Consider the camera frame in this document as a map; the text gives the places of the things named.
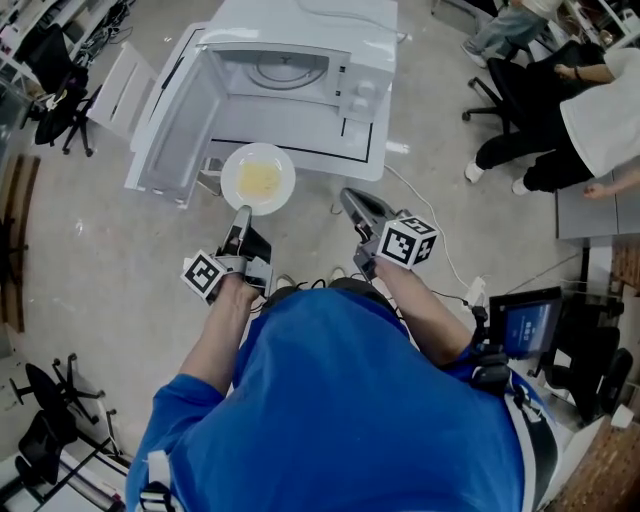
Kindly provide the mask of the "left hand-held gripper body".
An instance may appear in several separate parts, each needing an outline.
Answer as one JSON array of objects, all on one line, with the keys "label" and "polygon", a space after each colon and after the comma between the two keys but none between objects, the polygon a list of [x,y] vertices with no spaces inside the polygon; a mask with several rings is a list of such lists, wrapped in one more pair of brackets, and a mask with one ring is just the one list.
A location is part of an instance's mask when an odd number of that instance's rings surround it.
[{"label": "left hand-held gripper body", "polygon": [[232,227],[214,254],[200,250],[188,260],[181,280],[199,298],[212,304],[219,294],[220,282],[228,275],[238,275],[264,299],[270,296],[271,245],[252,227]]}]

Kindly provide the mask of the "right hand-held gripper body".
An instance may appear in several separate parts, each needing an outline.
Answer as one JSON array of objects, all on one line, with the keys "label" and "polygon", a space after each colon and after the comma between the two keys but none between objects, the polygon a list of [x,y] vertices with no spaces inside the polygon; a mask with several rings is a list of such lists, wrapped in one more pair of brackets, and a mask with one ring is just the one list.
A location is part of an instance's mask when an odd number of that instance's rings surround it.
[{"label": "right hand-held gripper body", "polygon": [[439,237],[439,230],[419,216],[385,220],[381,224],[356,225],[361,236],[354,263],[366,279],[375,277],[376,259],[384,259],[412,270],[428,261]]}]

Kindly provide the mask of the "white plate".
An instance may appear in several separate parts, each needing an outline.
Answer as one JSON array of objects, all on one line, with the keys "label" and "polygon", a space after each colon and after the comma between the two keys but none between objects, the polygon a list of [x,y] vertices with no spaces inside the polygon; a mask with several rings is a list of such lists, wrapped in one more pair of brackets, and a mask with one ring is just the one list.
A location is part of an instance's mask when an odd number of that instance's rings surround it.
[{"label": "white plate", "polygon": [[[245,162],[261,162],[277,166],[280,170],[280,186],[270,197],[247,197],[238,191],[240,167]],[[254,216],[272,214],[282,208],[291,197],[296,184],[296,170],[290,157],[279,147],[266,143],[244,145],[234,151],[221,171],[221,191],[234,209],[243,205],[252,209]]]}]

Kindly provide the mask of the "pale yellow food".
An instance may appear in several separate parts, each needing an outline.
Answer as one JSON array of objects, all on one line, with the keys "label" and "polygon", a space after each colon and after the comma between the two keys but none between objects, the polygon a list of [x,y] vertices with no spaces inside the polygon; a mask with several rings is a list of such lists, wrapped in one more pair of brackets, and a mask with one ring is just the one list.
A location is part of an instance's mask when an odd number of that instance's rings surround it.
[{"label": "pale yellow food", "polygon": [[280,181],[280,170],[277,166],[245,162],[240,167],[238,191],[247,197],[266,198],[278,190]]}]

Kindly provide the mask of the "white microwave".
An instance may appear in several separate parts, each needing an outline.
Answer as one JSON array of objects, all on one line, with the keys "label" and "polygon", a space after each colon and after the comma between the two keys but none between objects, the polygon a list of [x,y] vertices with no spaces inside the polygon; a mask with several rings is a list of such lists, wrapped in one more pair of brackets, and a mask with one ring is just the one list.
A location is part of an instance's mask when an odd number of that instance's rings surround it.
[{"label": "white microwave", "polygon": [[[394,0],[223,0],[191,56],[224,93],[287,99],[327,105],[349,119],[371,122],[381,107],[397,65],[398,7]],[[260,52],[325,56],[326,74],[304,88],[279,91],[258,87],[247,76]],[[196,176],[185,175],[178,145],[209,136],[203,125],[213,117],[215,100],[197,98],[204,85],[186,82],[165,97],[160,109],[168,115],[146,138],[143,188],[186,207],[203,169],[203,157],[192,145],[187,158]]]}]

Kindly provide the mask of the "person's left forearm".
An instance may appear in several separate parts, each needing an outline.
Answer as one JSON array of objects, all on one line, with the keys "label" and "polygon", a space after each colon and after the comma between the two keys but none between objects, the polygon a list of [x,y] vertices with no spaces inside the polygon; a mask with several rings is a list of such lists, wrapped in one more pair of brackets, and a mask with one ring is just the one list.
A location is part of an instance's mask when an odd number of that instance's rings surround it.
[{"label": "person's left forearm", "polygon": [[179,373],[205,382],[225,396],[231,387],[240,343],[257,297],[258,292],[239,274],[226,275],[203,331]]}]

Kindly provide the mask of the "person's right forearm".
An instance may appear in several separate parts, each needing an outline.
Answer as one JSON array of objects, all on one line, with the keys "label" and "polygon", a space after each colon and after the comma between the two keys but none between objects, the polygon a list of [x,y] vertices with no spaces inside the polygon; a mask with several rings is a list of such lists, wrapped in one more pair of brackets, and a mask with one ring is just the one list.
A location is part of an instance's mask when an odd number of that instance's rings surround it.
[{"label": "person's right forearm", "polygon": [[457,360],[472,334],[411,270],[375,259],[376,276],[390,292],[420,352],[434,365]]}]

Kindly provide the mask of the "glass microwave turntable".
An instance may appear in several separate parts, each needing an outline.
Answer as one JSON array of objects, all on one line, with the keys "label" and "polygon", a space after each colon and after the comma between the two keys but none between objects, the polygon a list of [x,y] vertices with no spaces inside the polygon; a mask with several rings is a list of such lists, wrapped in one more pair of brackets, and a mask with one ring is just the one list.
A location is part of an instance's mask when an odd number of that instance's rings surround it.
[{"label": "glass microwave turntable", "polygon": [[329,59],[320,55],[264,51],[248,66],[246,74],[258,87],[289,91],[304,88],[321,79]]}]

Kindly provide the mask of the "black shorts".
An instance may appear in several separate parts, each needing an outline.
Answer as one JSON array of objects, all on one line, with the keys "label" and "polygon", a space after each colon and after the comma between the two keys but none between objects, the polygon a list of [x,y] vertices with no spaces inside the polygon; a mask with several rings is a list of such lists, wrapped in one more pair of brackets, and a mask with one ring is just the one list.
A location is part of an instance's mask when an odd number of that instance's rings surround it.
[{"label": "black shorts", "polygon": [[[380,293],[373,285],[366,281],[350,277],[341,277],[332,281],[329,285],[326,286],[326,288],[342,290],[344,292],[366,298],[386,308],[391,313],[395,312],[394,307],[386,299],[386,297],[382,293]],[[261,306],[261,312],[266,312],[269,308],[275,306],[277,303],[299,291],[302,291],[301,284],[290,284],[288,281],[286,281],[285,286],[280,286],[263,303],[263,305]]]}]

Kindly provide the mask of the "white power strip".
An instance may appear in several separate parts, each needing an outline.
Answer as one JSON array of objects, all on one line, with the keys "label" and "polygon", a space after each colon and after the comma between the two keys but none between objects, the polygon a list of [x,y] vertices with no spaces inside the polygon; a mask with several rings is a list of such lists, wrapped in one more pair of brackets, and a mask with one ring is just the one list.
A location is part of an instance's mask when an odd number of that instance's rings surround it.
[{"label": "white power strip", "polygon": [[473,280],[464,298],[469,308],[484,305],[486,298],[485,287],[486,282],[482,277],[476,277]]}]

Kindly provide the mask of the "black tablet screen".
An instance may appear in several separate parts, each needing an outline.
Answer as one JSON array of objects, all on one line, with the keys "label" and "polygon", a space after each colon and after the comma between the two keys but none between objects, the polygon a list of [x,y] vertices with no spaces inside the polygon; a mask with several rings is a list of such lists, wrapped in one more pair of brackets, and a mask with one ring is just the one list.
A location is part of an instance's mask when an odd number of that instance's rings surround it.
[{"label": "black tablet screen", "polygon": [[559,286],[489,299],[489,342],[510,359],[524,360],[546,352],[562,309]]}]

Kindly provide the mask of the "white slatted chair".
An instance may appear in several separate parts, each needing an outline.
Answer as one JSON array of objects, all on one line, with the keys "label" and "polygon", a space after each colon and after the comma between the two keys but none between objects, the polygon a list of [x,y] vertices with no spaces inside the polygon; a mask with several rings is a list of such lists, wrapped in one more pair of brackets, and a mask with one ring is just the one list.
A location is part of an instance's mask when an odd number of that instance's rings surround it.
[{"label": "white slatted chair", "polygon": [[88,118],[131,141],[157,78],[147,60],[133,45],[124,42],[107,77],[92,96]]}]

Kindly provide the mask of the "black office chair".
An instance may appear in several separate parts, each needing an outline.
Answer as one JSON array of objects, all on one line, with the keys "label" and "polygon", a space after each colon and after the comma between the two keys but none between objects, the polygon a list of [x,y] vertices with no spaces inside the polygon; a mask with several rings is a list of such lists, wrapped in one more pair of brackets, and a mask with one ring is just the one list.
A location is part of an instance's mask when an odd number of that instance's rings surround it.
[{"label": "black office chair", "polygon": [[102,510],[120,506],[121,492],[90,475],[93,462],[104,463],[118,476],[126,474],[129,463],[111,422],[106,438],[97,441],[78,426],[71,412],[40,410],[18,442],[18,485],[40,507],[67,486]]},{"label": "black office chair", "polygon": [[73,363],[77,361],[77,354],[71,353],[67,357],[66,375],[60,372],[62,362],[55,359],[52,363],[54,373],[57,380],[54,381],[44,370],[34,364],[27,363],[24,366],[28,385],[18,387],[16,382],[10,378],[9,385],[17,399],[18,403],[23,405],[23,397],[33,394],[39,406],[46,411],[58,409],[68,409],[71,405],[87,419],[92,425],[99,423],[100,418],[97,414],[91,414],[87,411],[82,399],[90,399],[98,401],[105,397],[105,392],[88,392],[79,389],[74,383]]},{"label": "black office chair", "polygon": [[45,30],[44,39],[26,58],[26,64],[48,95],[34,143],[53,146],[58,137],[69,131],[62,146],[62,152],[68,155],[69,145],[79,132],[85,155],[92,157],[94,151],[89,147],[87,133],[87,113],[93,96],[88,96],[88,69],[72,61],[58,24]]},{"label": "black office chair", "polygon": [[604,50],[594,43],[569,41],[550,56],[523,67],[513,61],[517,47],[504,59],[490,58],[487,69],[494,86],[487,86],[474,77],[468,82],[470,88],[480,87],[491,99],[491,107],[473,108],[464,111],[463,121],[473,115],[491,114],[501,119],[503,132],[512,127],[522,129],[541,114],[551,110],[590,88],[590,83],[560,77],[555,67],[589,66],[604,62]]},{"label": "black office chair", "polygon": [[546,383],[569,393],[584,425],[614,412],[632,368],[617,326],[624,310],[620,301],[565,300],[550,349],[539,362]]}]

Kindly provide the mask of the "grey cabinet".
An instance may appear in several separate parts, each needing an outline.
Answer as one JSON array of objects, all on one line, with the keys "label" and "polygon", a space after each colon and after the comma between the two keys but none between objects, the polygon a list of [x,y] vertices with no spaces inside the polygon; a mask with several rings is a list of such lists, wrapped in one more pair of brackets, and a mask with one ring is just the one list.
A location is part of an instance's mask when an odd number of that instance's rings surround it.
[{"label": "grey cabinet", "polygon": [[557,192],[556,238],[582,246],[640,244],[640,180],[619,185],[635,173],[640,164]]}]

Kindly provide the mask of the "white metal shelf rack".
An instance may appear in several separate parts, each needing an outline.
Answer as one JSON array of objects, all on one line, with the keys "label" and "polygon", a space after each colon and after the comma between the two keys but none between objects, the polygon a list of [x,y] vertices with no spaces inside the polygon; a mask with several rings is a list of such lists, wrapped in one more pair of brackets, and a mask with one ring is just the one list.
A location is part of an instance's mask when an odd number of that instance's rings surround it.
[{"label": "white metal shelf rack", "polygon": [[640,0],[563,0],[566,28],[604,50],[640,48]]}]

